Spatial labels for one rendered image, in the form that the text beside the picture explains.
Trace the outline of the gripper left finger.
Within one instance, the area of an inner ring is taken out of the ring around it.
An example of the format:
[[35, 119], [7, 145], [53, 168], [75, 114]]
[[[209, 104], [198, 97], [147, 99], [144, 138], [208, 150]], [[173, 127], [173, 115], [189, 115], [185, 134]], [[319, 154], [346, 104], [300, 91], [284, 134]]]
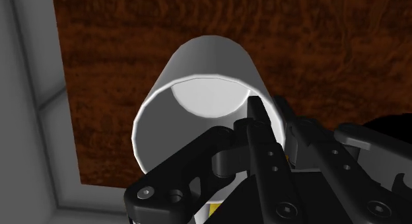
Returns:
[[131, 224], [189, 224], [243, 171], [249, 176], [224, 207], [251, 197], [259, 211], [252, 223], [304, 224], [292, 172], [263, 102], [251, 96], [247, 105], [247, 118], [235, 121], [233, 128], [210, 128], [126, 189], [123, 199]]

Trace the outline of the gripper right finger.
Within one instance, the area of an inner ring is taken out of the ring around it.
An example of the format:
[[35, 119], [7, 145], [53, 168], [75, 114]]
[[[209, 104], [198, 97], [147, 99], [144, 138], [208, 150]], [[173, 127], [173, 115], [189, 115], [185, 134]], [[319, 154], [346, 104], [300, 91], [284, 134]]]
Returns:
[[331, 132], [296, 116], [283, 97], [273, 102], [297, 143], [294, 165], [316, 165], [353, 224], [412, 224], [411, 189], [396, 172], [412, 158], [390, 149], [404, 142], [352, 124]]

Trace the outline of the white cylindrical cup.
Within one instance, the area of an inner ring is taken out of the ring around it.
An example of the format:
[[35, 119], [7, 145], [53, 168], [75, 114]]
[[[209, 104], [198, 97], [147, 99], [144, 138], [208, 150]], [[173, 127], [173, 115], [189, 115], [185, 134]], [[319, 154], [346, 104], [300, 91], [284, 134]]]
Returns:
[[[210, 128], [233, 128], [235, 121], [247, 118], [251, 96], [261, 98], [273, 135], [283, 149], [283, 118], [247, 51], [222, 36], [200, 36], [182, 44], [133, 122], [133, 153], [142, 177]], [[248, 175], [247, 171], [236, 173], [234, 181], [207, 204], [225, 201]]]

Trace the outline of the brown wooden table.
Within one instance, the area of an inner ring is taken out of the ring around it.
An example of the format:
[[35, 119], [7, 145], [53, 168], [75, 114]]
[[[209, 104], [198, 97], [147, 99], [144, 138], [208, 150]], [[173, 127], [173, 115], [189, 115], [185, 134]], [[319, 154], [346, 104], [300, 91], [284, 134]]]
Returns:
[[84, 184], [141, 171], [133, 119], [170, 56], [216, 34], [268, 91], [333, 129], [412, 112], [412, 0], [53, 0]]

